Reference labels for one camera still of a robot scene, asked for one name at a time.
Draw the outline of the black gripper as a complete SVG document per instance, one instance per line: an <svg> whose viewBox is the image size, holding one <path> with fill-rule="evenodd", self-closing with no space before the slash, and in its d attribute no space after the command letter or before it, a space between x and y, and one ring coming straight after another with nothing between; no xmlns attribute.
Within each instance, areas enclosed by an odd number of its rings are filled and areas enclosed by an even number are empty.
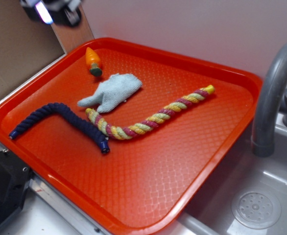
<svg viewBox="0 0 287 235"><path fill-rule="evenodd" d="M82 19L81 0L21 0L27 16L35 22L78 26Z"/></svg>

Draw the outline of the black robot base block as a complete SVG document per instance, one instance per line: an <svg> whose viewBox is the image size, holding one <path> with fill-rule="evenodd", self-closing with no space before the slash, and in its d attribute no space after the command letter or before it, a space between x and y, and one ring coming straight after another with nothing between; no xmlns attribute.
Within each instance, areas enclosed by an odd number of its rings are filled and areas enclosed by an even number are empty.
<svg viewBox="0 0 287 235"><path fill-rule="evenodd" d="M24 207L31 168L9 150L0 151L0 228Z"/></svg>

